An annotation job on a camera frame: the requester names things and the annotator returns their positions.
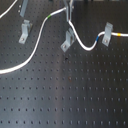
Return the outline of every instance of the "cable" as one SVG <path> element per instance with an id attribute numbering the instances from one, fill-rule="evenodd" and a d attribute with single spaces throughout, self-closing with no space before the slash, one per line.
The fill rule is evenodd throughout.
<path id="1" fill-rule="evenodd" d="M 58 10 L 58 11 L 55 11 L 55 12 L 51 13 L 49 16 L 47 16 L 47 17 L 44 19 L 44 21 L 43 21 L 43 23 L 42 23 L 42 25 L 41 25 L 40 31 L 39 31 L 39 36 L 38 36 L 38 39 L 37 39 L 35 48 L 34 48 L 33 52 L 31 53 L 30 57 L 29 57 L 26 61 L 24 61 L 23 63 L 21 63 L 20 65 L 17 65 L 17 66 L 15 66 L 15 67 L 8 68 L 8 69 L 0 70 L 0 74 L 5 74 L 5 73 L 13 72 L 13 71 L 18 70 L 18 69 L 22 68 L 23 66 L 25 66 L 25 65 L 32 59 L 33 55 L 34 55 L 35 52 L 36 52 L 36 49 L 37 49 L 37 46 L 38 46 L 38 44 L 39 44 L 40 37 L 41 37 L 41 33 L 42 33 L 43 28 L 44 28 L 45 22 L 46 22 L 51 16 L 56 15 L 56 14 L 58 14 L 58 13 L 60 13 L 60 12 L 63 12 L 65 9 L 66 9 L 66 8 L 62 8 L 62 9 L 60 9 L 60 10 Z"/>
<path id="2" fill-rule="evenodd" d="M 95 42 L 94 42 L 94 44 L 93 44 L 91 47 L 86 47 L 86 46 L 81 42 L 81 40 L 80 40 L 80 38 L 79 38 L 79 36 L 78 36 L 76 30 L 75 30 L 75 27 L 73 26 L 73 24 L 72 24 L 72 22 L 71 22 L 70 20 L 69 20 L 69 25 L 72 27 L 72 29 L 73 29 L 73 31 L 74 31 L 74 34 L 75 34 L 75 36 L 76 36 L 77 41 L 79 42 L 79 44 L 81 45 L 81 47 L 82 47 L 84 50 L 86 50 L 86 51 L 91 51 L 92 49 L 94 49 L 94 47 L 95 47 L 96 44 L 97 44 L 97 41 L 98 41 L 99 37 L 105 34 L 104 31 L 101 32 L 101 33 L 99 33 L 98 36 L 97 36 L 97 38 L 96 38 L 96 40 L 95 40 Z M 114 32 L 111 33 L 111 35 L 113 35 L 113 36 L 128 37 L 128 34 L 114 33 Z"/>
<path id="3" fill-rule="evenodd" d="M 12 7 L 16 4 L 17 1 L 18 1 L 18 0 L 15 0 L 15 1 L 12 3 L 12 5 L 11 5 L 3 14 L 0 15 L 0 19 L 1 19 L 4 15 L 6 15 L 6 14 L 12 9 Z"/>
<path id="4" fill-rule="evenodd" d="M 122 36 L 122 37 L 128 37 L 128 34 L 123 34 L 123 33 L 114 33 L 112 32 L 113 36 Z"/>
<path id="5" fill-rule="evenodd" d="M 99 33 L 98 36 L 97 36 L 97 38 L 96 38 L 96 40 L 95 40 L 95 42 L 94 42 L 94 44 L 93 44 L 91 47 L 86 47 L 86 46 L 81 42 L 81 40 L 80 40 L 80 38 L 79 38 L 79 36 L 78 36 L 78 34 L 77 34 L 77 32 L 76 32 L 76 30 L 75 30 L 75 28 L 74 28 L 72 22 L 71 22 L 70 20 L 69 20 L 69 25 L 72 27 L 72 29 L 73 29 L 73 31 L 74 31 L 74 34 L 75 34 L 75 36 L 76 36 L 76 39 L 78 40 L 79 44 L 80 44 L 81 47 L 82 47 L 84 50 L 86 50 L 86 51 L 91 51 L 92 49 L 94 49 L 94 47 L 95 47 L 96 44 L 97 44 L 97 41 L 98 41 L 99 37 L 100 37 L 101 35 L 104 35 L 104 33 L 105 33 L 105 32 Z"/>

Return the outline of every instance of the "mounting bracket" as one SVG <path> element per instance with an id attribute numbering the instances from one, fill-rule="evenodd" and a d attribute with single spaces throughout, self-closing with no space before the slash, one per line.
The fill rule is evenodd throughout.
<path id="1" fill-rule="evenodd" d="M 71 45 L 75 42 L 76 37 L 74 35 L 74 32 L 71 28 L 69 28 L 69 31 L 66 32 L 66 40 L 65 42 L 61 45 L 61 49 L 66 52 Z"/>
<path id="2" fill-rule="evenodd" d="M 21 28 L 22 28 L 22 35 L 20 37 L 19 43 L 24 44 L 32 28 L 32 24 L 30 23 L 30 21 L 24 20 L 24 23 L 22 24 Z"/>
<path id="3" fill-rule="evenodd" d="M 105 34 L 104 34 L 104 37 L 103 37 L 103 40 L 102 40 L 102 43 L 104 45 L 106 45 L 107 47 L 110 43 L 112 31 L 113 31 L 113 25 L 110 24 L 110 23 L 107 23 L 106 27 L 105 27 Z"/>

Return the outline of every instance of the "metal base plate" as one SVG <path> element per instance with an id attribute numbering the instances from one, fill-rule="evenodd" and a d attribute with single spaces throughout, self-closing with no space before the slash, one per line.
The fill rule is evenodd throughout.
<path id="1" fill-rule="evenodd" d="M 0 12 L 13 1 L 1 0 Z M 30 0 L 25 18 L 34 26 L 21 45 L 20 3 L 0 20 L 0 69 L 25 61 L 45 17 L 64 7 L 62 0 Z M 91 46 L 106 22 L 114 32 L 128 32 L 128 6 L 75 2 L 72 21 L 83 43 Z M 106 47 L 101 37 L 91 52 L 76 41 L 63 53 L 68 27 L 65 12 L 50 18 L 29 64 L 0 75 L 0 128 L 128 128 L 128 38 L 112 37 Z"/>

